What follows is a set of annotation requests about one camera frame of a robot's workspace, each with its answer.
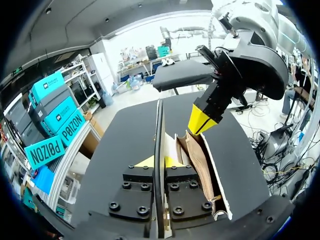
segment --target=ceiling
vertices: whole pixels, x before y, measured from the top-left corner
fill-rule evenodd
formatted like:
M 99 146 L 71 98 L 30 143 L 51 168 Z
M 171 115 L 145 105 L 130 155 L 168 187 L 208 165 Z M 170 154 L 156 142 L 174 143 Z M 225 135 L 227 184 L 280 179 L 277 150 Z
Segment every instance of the ceiling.
M 4 75 L 47 53 L 88 47 L 99 37 L 144 18 L 211 8 L 211 0 L 44 0 L 21 30 Z

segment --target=robotic arm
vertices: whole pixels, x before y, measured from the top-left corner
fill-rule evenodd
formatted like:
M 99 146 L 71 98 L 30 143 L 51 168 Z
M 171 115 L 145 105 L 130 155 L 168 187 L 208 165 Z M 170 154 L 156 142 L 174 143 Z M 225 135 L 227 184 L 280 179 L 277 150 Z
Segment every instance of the robotic arm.
M 192 106 L 188 127 L 195 135 L 221 121 L 232 97 L 246 106 L 246 88 L 274 100 L 283 97 L 289 74 L 276 47 L 288 55 L 297 47 L 305 57 L 312 56 L 305 38 L 290 20 L 278 14 L 272 0 L 233 1 L 225 5 L 225 11 L 223 6 L 213 11 L 229 34 L 223 47 L 213 52 L 204 45 L 196 49 L 215 71 L 214 82 Z

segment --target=lab workbench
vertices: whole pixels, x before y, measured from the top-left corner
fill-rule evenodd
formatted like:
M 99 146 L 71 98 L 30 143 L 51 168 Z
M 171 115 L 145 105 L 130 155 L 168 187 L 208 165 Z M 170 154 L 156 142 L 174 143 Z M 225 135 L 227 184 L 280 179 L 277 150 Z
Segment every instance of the lab workbench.
M 163 56 L 163 57 L 158 57 L 158 58 L 153 59 L 153 60 L 142 61 L 141 64 L 135 65 L 135 66 L 133 66 L 131 68 L 125 68 L 125 69 L 119 70 L 119 71 L 117 71 L 117 73 L 119 75 L 119 83 L 121 81 L 121 76 L 123 74 L 125 74 L 125 73 L 131 72 L 131 71 L 136 70 L 138 68 L 144 68 L 145 71 L 147 72 L 148 76 L 151 76 L 152 75 L 152 68 L 153 68 L 153 64 L 154 63 L 161 62 L 163 59 L 168 59 L 168 58 L 171 58 L 171 59 L 175 60 L 178 57 L 179 57 L 179 54 L 167 55 L 167 56 Z

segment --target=gray box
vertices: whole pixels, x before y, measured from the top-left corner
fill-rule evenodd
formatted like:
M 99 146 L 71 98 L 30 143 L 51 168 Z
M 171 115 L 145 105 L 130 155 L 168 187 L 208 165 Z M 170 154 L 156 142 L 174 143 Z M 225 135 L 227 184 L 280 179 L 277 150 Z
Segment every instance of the gray box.
M 10 109 L 6 118 L 13 122 L 13 125 L 20 134 L 23 133 L 27 126 L 32 122 L 21 99 Z
M 21 140 L 25 144 L 25 146 L 30 146 L 32 144 L 36 144 L 42 140 L 44 140 L 44 136 L 38 131 L 33 122 L 31 122 L 23 133 L 20 134 Z
M 71 94 L 66 84 L 58 87 L 56 90 L 44 97 L 34 109 L 32 119 L 35 122 L 41 122 L 47 117 L 60 103 L 62 103 Z

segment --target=screw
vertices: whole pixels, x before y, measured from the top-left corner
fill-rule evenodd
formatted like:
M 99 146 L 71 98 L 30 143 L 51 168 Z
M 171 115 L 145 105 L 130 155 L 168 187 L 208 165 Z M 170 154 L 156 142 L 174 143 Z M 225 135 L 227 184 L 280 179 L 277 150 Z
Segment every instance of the screw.
M 126 240 L 124 236 L 117 236 L 114 240 Z
M 148 215 L 149 210 L 145 207 L 145 206 L 140 206 L 138 207 L 137 211 L 136 211 L 140 216 L 145 216 Z
M 197 187 L 198 187 L 198 183 L 196 182 L 196 181 L 192 181 L 192 182 L 190 182 L 190 188 L 191 189 L 196 189 Z
M 212 209 L 212 203 L 210 201 L 206 201 L 204 203 L 202 203 L 202 209 L 204 211 L 209 211 Z
M 142 183 L 140 186 L 141 186 L 142 191 L 149 191 L 150 190 L 150 186 L 148 183 Z
M 110 210 L 116 212 L 116 211 L 120 210 L 120 205 L 117 202 L 112 201 L 112 202 L 109 203 L 109 208 L 110 208 Z
M 267 224 L 272 224 L 274 221 L 275 221 L 275 219 L 274 219 L 273 216 L 268 216 L 268 217 L 266 218 L 266 223 L 267 223 Z
M 170 185 L 170 189 L 171 189 L 172 191 L 178 191 L 178 190 L 179 190 L 179 184 L 177 184 L 177 183 L 172 183 L 172 184 Z
M 182 208 L 182 206 L 176 206 L 173 208 L 173 214 L 177 215 L 177 216 L 181 216 L 185 213 L 184 209 Z
M 130 182 L 127 182 L 127 181 L 124 181 L 122 183 L 122 188 L 123 189 L 130 189 L 131 188 L 131 183 Z

